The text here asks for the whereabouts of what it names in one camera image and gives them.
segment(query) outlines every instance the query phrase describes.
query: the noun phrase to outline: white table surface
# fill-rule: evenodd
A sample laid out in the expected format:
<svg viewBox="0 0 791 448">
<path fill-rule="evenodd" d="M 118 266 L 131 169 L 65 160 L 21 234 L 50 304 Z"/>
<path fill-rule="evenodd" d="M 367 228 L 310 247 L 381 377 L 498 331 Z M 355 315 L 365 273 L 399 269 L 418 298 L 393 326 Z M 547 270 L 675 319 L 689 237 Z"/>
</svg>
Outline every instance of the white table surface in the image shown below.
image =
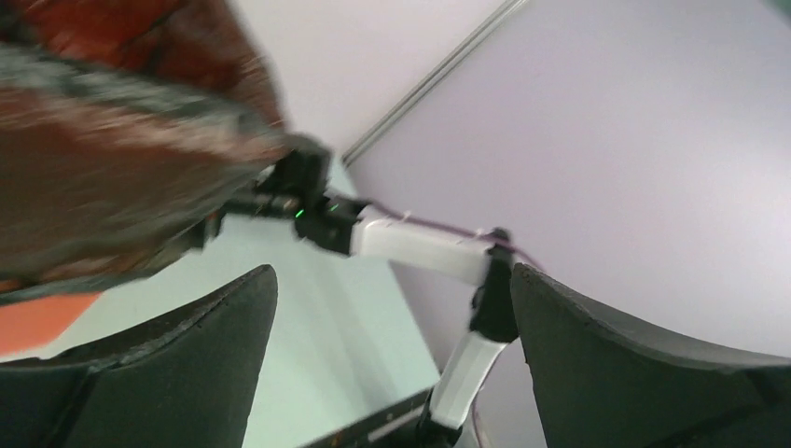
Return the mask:
<svg viewBox="0 0 791 448">
<path fill-rule="evenodd" d="M 336 163 L 332 185 L 352 193 Z M 220 236 L 162 273 L 111 289 L 60 338 L 14 357 L 52 357 L 194 301 L 261 264 L 278 305 L 244 448 L 292 448 L 434 385 L 437 368 L 384 260 L 297 242 L 286 222 L 228 218 Z"/>
</svg>

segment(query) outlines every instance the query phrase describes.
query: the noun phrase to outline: metal trim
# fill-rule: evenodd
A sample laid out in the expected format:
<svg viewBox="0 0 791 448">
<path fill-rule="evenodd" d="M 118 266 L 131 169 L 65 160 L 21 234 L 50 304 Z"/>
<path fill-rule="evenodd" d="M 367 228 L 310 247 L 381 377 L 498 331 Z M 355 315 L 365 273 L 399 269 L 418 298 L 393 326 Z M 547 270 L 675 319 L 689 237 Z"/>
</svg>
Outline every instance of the metal trim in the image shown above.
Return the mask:
<svg viewBox="0 0 791 448">
<path fill-rule="evenodd" d="M 420 84 L 377 122 L 362 138 L 347 149 L 341 160 L 346 167 L 351 166 L 373 144 L 398 123 L 428 92 L 437 86 L 450 72 L 464 61 L 487 37 L 497 30 L 513 13 L 518 11 L 530 0 L 507 0 L 489 16 L 471 35 L 467 37 L 453 52 L 448 55 Z"/>
<path fill-rule="evenodd" d="M 355 446 L 368 446 L 373 443 L 370 435 L 380 435 L 383 427 L 387 427 L 394 420 L 401 421 L 399 417 L 412 415 L 416 409 L 422 409 L 431 393 L 431 388 L 388 406 L 376 413 L 342 427 L 325 435 L 321 439 L 302 445 L 301 448 L 352 448 Z"/>
</svg>

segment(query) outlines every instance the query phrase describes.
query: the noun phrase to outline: light purple wall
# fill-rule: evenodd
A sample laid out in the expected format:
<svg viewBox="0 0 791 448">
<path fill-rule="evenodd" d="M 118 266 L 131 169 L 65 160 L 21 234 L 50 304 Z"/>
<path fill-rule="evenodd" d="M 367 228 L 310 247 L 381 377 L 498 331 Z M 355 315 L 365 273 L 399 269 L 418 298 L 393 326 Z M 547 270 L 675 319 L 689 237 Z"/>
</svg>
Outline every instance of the light purple wall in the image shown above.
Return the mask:
<svg viewBox="0 0 791 448">
<path fill-rule="evenodd" d="M 791 27 L 757 0 L 534 0 L 352 175 L 415 215 L 510 228 L 625 312 L 791 356 Z M 397 275 L 444 362 L 471 289 Z M 509 347 L 482 392 L 500 448 L 544 445 L 523 362 Z"/>
<path fill-rule="evenodd" d="M 271 61 L 291 129 L 318 137 L 338 152 L 384 116 L 501 2 L 229 1 Z"/>
</svg>

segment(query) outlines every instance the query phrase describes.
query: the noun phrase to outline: black foam pad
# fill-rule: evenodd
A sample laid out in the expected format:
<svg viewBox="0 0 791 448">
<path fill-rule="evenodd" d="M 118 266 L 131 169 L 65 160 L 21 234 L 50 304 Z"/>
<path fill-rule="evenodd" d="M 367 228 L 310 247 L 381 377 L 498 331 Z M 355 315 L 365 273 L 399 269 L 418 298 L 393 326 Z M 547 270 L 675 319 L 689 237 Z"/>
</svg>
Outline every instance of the black foam pad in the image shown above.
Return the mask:
<svg viewBox="0 0 791 448">
<path fill-rule="evenodd" d="M 791 446 L 791 359 L 662 329 L 525 265 L 511 292 L 549 448 Z"/>
<path fill-rule="evenodd" d="M 261 267 L 53 359 L 0 365 L 0 446 L 242 446 L 276 297 Z"/>
</svg>

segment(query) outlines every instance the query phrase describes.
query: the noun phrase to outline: fabric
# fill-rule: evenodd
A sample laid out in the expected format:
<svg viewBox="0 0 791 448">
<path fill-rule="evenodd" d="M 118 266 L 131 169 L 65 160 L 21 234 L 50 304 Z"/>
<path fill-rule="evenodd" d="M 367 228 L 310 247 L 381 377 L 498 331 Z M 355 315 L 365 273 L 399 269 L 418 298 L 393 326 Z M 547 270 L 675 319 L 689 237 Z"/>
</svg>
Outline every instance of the fabric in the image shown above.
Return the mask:
<svg viewBox="0 0 791 448">
<path fill-rule="evenodd" d="M 0 0 L 0 292 L 169 265 L 283 138 L 221 0 Z"/>
</svg>

